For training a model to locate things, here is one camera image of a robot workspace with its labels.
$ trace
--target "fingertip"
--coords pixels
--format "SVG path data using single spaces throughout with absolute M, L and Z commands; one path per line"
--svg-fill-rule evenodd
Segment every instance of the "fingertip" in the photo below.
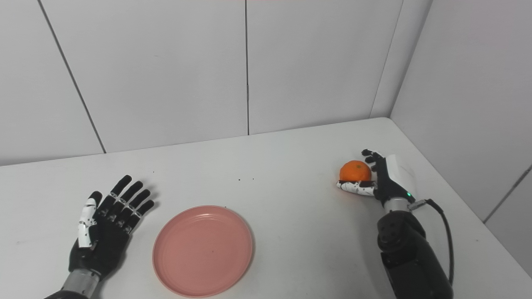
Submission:
M 149 200 L 137 209 L 137 213 L 144 215 L 149 209 L 153 208 L 153 206 L 155 206 L 155 202 L 153 200 Z
M 102 193 L 100 193 L 99 191 L 94 191 L 89 196 L 89 198 L 94 199 L 94 201 L 96 202 L 96 206 L 98 206 L 99 203 L 102 201 Z

